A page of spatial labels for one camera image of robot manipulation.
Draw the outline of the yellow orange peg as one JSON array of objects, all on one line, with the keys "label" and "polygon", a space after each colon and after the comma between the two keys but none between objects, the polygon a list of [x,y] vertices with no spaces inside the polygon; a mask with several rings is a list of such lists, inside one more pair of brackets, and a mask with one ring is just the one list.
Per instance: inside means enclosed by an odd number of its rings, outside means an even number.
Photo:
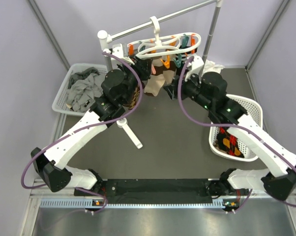
[{"label": "yellow orange peg", "polygon": [[169,55],[167,55],[167,58],[165,60],[161,59],[161,62],[165,66],[165,68],[170,68],[171,58]]}]

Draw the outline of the white oval peg hanger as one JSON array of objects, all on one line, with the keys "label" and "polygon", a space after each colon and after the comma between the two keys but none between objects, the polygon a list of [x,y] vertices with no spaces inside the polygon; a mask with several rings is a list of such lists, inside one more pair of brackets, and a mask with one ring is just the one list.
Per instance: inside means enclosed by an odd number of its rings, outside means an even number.
[{"label": "white oval peg hanger", "polygon": [[184,32],[160,36],[160,24],[155,16],[150,17],[152,22],[154,37],[130,42],[126,45],[134,45],[135,56],[139,59],[149,59],[154,57],[163,57],[167,55],[178,55],[195,53],[199,47],[202,38],[195,32]]}]

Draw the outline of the brown argyle sock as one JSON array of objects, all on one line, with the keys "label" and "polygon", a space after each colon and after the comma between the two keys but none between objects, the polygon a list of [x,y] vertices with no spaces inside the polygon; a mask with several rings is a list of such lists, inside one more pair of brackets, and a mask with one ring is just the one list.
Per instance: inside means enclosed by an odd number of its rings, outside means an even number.
[{"label": "brown argyle sock", "polygon": [[134,93],[133,93],[133,95],[132,95],[132,97],[131,97],[131,100],[130,100],[129,104],[128,104],[128,109],[129,109],[129,110],[134,109],[134,107],[136,106],[136,104],[137,104],[137,102],[138,102],[139,95],[140,95],[140,87],[137,86],[137,87],[135,88],[135,91],[134,91]]}]

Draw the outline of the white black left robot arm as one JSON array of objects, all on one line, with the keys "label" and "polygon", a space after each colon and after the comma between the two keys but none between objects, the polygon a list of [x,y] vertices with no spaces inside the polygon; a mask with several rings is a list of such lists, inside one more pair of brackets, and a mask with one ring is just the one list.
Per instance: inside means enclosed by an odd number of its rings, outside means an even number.
[{"label": "white black left robot arm", "polygon": [[92,138],[107,130],[113,123],[123,129],[136,148],[142,142],[128,126],[125,107],[134,102],[135,94],[150,78],[151,60],[131,57],[131,64],[122,61],[118,69],[107,72],[101,84],[100,96],[95,98],[82,118],[57,141],[44,149],[31,152],[35,171],[52,191],[66,187],[83,188],[97,195],[102,190],[100,176],[93,170],[81,170],[68,166],[71,158]]}]

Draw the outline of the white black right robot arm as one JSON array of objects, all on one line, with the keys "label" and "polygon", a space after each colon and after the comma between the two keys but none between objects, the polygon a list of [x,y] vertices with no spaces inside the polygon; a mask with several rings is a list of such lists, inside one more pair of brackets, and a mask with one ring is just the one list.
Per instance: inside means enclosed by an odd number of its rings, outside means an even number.
[{"label": "white black right robot arm", "polygon": [[192,74],[175,76],[164,87],[171,99],[186,98],[207,110],[207,127],[224,129],[246,145],[265,165],[264,170],[244,171],[230,168],[220,177],[220,189],[230,195],[237,189],[265,191],[279,201],[285,201],[296,188],[296,155],[276,142],[249,115],[249,112],[227,93],[227,82],[216,72],[201,78]]}]

